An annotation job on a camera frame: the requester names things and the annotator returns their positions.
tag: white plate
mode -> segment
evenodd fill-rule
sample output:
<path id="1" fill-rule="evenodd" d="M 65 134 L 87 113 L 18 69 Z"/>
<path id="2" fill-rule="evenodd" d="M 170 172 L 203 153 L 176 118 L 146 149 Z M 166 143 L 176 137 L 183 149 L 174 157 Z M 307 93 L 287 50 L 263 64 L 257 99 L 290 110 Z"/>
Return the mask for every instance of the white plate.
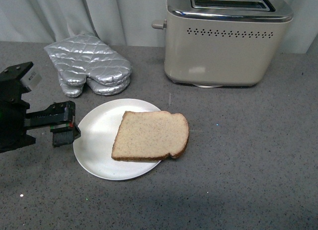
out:
<path id="1" fill-rule="evenodd" d="M 90 111 L 80 122 L 81 137 L 74 141 L 76 159 L 89 173 L 109 180 L 138 177 L 153 169 L 160 161 L 129 162 L 111 158 L 112 147 L 125 111 L 160 111 L 138 99 L 118 99 Z"/>

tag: speckled countertop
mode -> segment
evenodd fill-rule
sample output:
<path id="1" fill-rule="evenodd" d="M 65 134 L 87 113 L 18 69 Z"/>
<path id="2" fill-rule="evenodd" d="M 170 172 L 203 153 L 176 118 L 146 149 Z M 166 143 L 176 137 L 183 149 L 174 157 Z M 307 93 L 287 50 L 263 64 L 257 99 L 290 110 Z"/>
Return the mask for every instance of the speckled countertop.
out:
<path id="1" fill-rule="evenodd" d="M 30 111 L 69 100 L 45 44 L 0 42 L 0 69 L 32 61 L 41 73 L 23 95 Z M 318 229 L 318 57 L 277 54 L 251 88 L 172 83 L 163 48 L 114 47 L 130 60 L 129 87 L 72 99 L 77 123 L 110 100 L 136 98 L 190 125 L 184 155 L 128 181 L 86 172 L 73 147 L 36 144 L 0 154 L 0 229 Z"/>

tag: bread crust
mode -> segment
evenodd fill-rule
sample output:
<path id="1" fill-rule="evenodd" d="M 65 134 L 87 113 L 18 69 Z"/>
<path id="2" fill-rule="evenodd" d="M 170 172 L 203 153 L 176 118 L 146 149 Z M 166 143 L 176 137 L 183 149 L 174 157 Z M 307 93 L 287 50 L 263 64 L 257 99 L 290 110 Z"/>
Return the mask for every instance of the bread crust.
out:
<path id="1" fill-rule="evenodd" d="M 131 112 L 131 111 L 125 111 L 124 115 L 123 115 L 123 119 L 128 115 L 128 113 L 135 113 L 135 112 Z M 168 157 L 171 157 L 173 159 L 177 159 L 179 158 L 184 152 L 185 152 L 185 149 L 187 148 L 187 145 L 188 145 L 188 142 L 189 142 L 189 125 L 188 125 L 188 122 L 187 120 L 185 119 L 185 117 L 183 116 L 184 118 L 184 124 L 187 126 L 187 131 L 188 131 L 188 137 L 187 137 L 187 140 L 183 146 L 183 148 L 181 149 L 181 151 L 179 151 L 177 154 L 175 155 L 171 155 L 170 153 L 167 153 L 165 155 L 162 155 L 162 156 L 156 156 L 156 157 L 115 157 L 113 155 L 113 152 L 111 154 L 111 157 L 112 159 L 114 160 L 119 160 L 119 161 L 159 161 L 159 160 L 164 160 Z M 118 132 L 121 130 L 122 128 L 122 124 L 123 122 L 121 122 L 119 128 L 118 128 Z M 116 143 L 117 143 L 117 138 L 118 138 L 118 134 L 116 135 L 116 138 L 115 138 L 115 141 L 114 141 L 114 144 L 113 144 L 113 149 L 116 147 Z"/>

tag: white curtain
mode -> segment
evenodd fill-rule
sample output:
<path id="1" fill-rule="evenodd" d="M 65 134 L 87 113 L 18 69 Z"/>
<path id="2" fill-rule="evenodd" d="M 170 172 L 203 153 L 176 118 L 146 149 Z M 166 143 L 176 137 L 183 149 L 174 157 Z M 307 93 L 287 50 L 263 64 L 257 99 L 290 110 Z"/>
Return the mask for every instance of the white curtain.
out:
<path id="1" fill-rule="evenodd" d="M 294 20 L 280 52 L 316 51 L 318 0 L 285 0 Z M 51 43 L 95 32 L 110 45 L 164 46 L 165 0 L 0 0 L 0 40 Z"/>

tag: silver oven mitt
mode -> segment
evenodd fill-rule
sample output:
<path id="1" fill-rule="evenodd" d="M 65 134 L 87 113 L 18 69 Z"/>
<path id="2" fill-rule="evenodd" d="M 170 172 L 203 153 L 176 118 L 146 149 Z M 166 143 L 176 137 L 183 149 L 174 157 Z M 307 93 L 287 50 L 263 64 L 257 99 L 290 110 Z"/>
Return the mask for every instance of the silver oven mitt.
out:
<path id="1" fill-rule="evenodd" d="M 114 95 L 129 85 L 130 62 L 93 34 L 71 37 L 44 49 L 68 97 L 78 97 L 86 82 L 99 95 Z"/>

